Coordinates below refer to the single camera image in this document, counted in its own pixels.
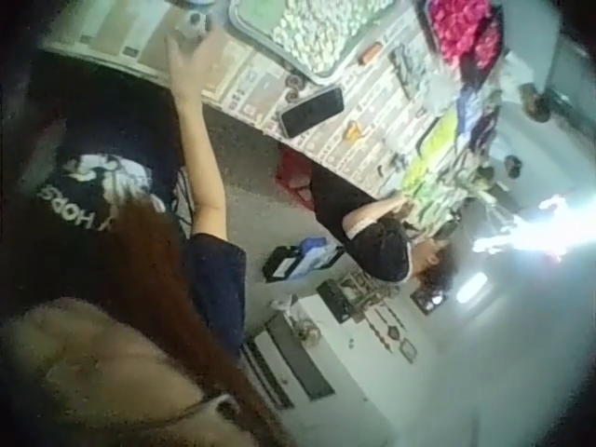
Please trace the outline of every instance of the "smartphone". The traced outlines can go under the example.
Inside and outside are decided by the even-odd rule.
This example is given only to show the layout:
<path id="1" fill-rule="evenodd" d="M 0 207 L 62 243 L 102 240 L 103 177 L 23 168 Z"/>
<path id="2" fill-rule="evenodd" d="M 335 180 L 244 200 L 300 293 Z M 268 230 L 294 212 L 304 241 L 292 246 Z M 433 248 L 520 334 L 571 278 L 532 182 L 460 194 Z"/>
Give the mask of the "smartphone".
<path id="1" fill-rule="evenodd" d="M 294 138 L 344 111 L 340 86 L 328 86 L 279 112 L 279 124 L 288 138 Z"/>

